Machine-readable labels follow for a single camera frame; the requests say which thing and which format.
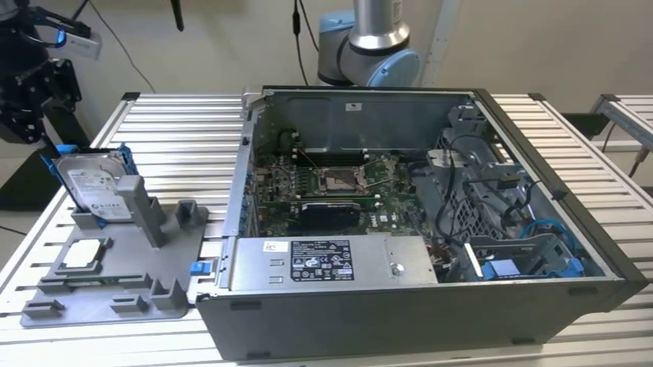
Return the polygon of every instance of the blue cable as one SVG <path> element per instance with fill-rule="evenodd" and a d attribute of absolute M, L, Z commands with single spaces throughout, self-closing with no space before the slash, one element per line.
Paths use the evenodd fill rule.
<path fill-rule="evenodd" d="M 524 228 L 524 231 L 521 232 L 521 236 L 520 238 L 524 239 L 528 235 L 529 235 L 529 231 L 531 229 L 537 226 L 539 224 L 551 224 L 552 226 L 557 227 L 560 229 L 560 231 L 563 232 L 563 234 L 567 236 L 568 240 L 569 240 L 569 244 L 571 244 L 571 250 L 572 250 L 572 253 L 576 252 L 576 241 L 573 240 L 573 237 L 572 237 L 572 233 L 569 233 L 568 229 L 565 228 L 565 226 L 563 226 L 563 224 L 560 224 L 556 220 L 553 219 L 539 219 L 536 221 L 533 221 L 525 228 Z"/>

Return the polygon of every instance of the white label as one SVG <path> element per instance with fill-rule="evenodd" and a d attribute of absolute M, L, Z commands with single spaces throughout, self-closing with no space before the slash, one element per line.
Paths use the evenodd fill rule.
<path fill-rule="evenodd" d="M 70 170 L 69 176 L 82 196 L 103 194 L 114 196 L 115 182 L 109 172 L 101 170 Z"/>
<path fill-rule="evenodd" d="M 362 109 L 364 109 L 362 103 L 346 103 L 345 104 L 345 111 L 348 111 L 348 112 L 361 111 Z"/>
<path fill-rule="evenodd" d="M 121 196 L 85 196 L 91 213 L 106 220 L 131 219 L 133 214 Z"/>
<path fill-rule="evenodd" d="M 123 197 L 115 194 L 115 181 L 102 170 L 70 170 L 73 185 L 93 214 L 106 220 L 131 219 Z"/>
<path fill-rule="evenodd" d="M 401 0 L 392 2 L 392 21 L 398 23 L 401 21 Z"/>
<path fill-rule="evenodd" d="M 286 241 L 265 241 L 264 252 L 288 252 Z"/>

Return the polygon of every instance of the sticker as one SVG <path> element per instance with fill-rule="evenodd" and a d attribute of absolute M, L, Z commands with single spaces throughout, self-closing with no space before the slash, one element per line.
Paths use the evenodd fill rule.
<path fill-rule="evenodd" d="M 265 241 L 264 252 L 288 252 L 288 241 Z"/>
<path fill-rule="evenodd" d="M 354 280 L 353 255 L 346 240 L 293 241 L 290 257 L 294 281 Z"/>
<path fill-rule="evenodd" d="M 346 103 L 345 104 L 345 111 L 348 111 L 348 112 L 362 111 L 362 109 L 364 109 L 362 103 Z"/>
<path fill-rule="evenodd" d="M 133 214 L 121 196 L 85 196 L 91 213 L 106 220 L 131 219 Z"/>
<path fill-rule="evenodd" d="M 123 197 L 115 194 L 114 176 L 103 170 L 70 170 L 73 186 L 93 214 L 106 220 L 131 219 Z"/>
<path fill-rule="evenodd" d="M 109 172 L 102 170 L 70 170 L 69 176 L 81 195 L 114 196 L 115 181 Z"/>

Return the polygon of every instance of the aluminum table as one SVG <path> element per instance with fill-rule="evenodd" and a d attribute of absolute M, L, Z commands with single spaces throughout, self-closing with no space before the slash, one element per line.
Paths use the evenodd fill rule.
<path fill-rule="evenodd" d="M 601 155 L 547 101 L 495 95 L 625 254 L 653 279 L 653 200 Z M 94 141 L 134 150 L 146 186 L 162 203 L 193 198 L 210 208 L 202 259 L 220 256 L 236 152 L 241 96 L 141 94 L 125 100 Z M 27 330 L 33 299 L 73 230 L 61 190 L 0 272 L 0 365 L 236 365 L 222 360 L 199 313 L 178 320 Z M 190 292 L 210 286 L 195 277 Z M 653 365 L 653 286 L 611 313 L 581 317 L 544 346 L 405 356 L 284 362 L 304 366 L 483 365 L 508 367 Z"/>

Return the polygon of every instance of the motherboard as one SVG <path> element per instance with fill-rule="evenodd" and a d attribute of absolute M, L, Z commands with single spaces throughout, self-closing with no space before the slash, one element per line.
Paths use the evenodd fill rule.
<path fill-rule="evenodd" d="M 433 231 L 409 175 L 412 162 L 400 155 L 336 157 L 296 151 L 260 162 L 261 236 L 389 232 L 430 241 Z"/>

